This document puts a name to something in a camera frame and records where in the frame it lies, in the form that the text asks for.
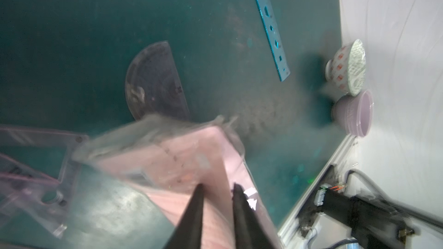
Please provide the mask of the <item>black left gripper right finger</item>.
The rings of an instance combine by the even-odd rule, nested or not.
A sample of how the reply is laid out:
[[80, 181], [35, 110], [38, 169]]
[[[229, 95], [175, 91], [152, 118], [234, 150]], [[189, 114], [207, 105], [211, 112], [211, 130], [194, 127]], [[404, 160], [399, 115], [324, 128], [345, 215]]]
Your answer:
[[236, 249], [274, 249], [250, 207], [242, 186], [237, 183], [233, 188], [233, 215]]

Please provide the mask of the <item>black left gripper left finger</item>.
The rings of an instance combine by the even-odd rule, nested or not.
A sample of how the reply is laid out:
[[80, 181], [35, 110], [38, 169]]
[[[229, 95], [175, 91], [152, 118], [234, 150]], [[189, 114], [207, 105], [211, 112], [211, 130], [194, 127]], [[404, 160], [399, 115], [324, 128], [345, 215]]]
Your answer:
[[198, 184], [190, 201], [164, 246], [165, 249], [200, 249], [203, 232], [204, 186]]

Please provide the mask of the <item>pink package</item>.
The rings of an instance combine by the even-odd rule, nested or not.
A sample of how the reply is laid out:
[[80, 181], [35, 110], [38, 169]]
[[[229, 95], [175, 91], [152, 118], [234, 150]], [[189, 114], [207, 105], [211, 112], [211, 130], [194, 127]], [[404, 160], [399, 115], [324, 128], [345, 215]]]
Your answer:
[[242, 186], [250, 208], [271, 244], [278, 232], [263, 205], [245, 161], [238, 134], [218, 116], [206, 123], [158, 114], [124, 125], [80, 145], [74, 161], [87, 164], [144, 193], [174, 225], [197, 185], [205, 191], [202, 247], [235, 247], [232, 194]]

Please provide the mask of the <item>lilac bowl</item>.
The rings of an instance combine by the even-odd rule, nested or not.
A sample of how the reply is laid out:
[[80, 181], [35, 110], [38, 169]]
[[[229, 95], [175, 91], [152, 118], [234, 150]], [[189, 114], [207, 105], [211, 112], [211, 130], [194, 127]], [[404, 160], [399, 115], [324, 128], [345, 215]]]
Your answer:
[[357, 96], [342, 96], [332, 107], [331, 117], [352, 136], [366, 137], [373, 119], [374, 100], [369, 90]]

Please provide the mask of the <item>green patterned plate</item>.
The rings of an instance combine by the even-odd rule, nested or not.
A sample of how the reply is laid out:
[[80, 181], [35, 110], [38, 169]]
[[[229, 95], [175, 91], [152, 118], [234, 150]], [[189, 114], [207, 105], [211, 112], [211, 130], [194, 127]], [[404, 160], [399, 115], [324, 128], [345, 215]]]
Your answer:
[[325, 78], [343, 93], [357, 96], [365, 81], [366, 52], [360, 39], [342, 46], [325, 65]]

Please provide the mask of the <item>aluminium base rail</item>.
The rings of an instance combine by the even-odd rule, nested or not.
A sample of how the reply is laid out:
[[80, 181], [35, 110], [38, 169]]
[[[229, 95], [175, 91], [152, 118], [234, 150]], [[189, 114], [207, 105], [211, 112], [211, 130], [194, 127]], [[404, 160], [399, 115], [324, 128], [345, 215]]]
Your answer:
[[278, 236], [284, 249], [304, 249], [308, 240], [318, 234], [318, 230], [315, 229], [317, 206], [314, 203], [317, 191], [323, 184], [344, 184], [346, 172], [353, 167], [351, 151], [355, 142], [356, 137], [345, 137], [280, 227]]

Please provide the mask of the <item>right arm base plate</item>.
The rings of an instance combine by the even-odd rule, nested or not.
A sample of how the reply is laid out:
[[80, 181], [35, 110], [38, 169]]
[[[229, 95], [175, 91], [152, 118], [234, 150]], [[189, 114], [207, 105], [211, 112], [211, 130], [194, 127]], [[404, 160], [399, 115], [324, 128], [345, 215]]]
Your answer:
[[[356, 176], [371, 190], [371, 196], [347, 196], [350, 177]], [[351, 238], [331, 247], [358, 244], [364, 249], [404, 249], [419, 229], [410, 219], [443, 231], [443, 221], [419, 209], [393, 202], [367, 175], [357, 169], [346, 172], [344, 184], [323, 184], [314, 200], [318, 215], [325, 214], [351, 230]]]

